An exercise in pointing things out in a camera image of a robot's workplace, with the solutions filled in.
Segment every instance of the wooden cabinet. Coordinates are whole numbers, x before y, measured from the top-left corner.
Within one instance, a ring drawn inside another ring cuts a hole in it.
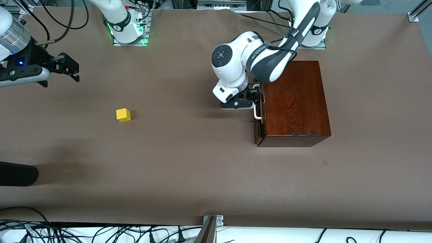
[[[263,119],[254,125],[259,147],[311,147],[331,136],[318,61],[292,61],[261,89]]]

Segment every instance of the table surface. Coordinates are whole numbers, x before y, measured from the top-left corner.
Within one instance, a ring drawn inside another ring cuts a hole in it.
[[[52,13],[67,22],[68,8]],[[41,172],[39,185],[0,188],[0,206],[50,221],[190,225],[222,214],[242,226],[432,228],[432,61],[406,15],[337,14],[327,50],[299,51],[320,62],[332,130],[311,148],[256,147],[251,111],[223,111],[212,94],[214,47],[248,30],[271,41],[283,27],[167,10],[149,46],[114,47],[101,19],[91,8],[84,29],[48,47],[80,64],[80,83],[53,74],[48,88],[0,89],[0,160]],[[125,107],[133,120],[120,123]]]

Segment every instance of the gray floor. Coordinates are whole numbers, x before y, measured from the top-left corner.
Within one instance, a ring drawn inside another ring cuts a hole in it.
[[[421,0],[363,0],[361,4],[351,6],[348,13],[407,13],[420,2]],[[432,7],[419,17],[419,23],[432,57]]]

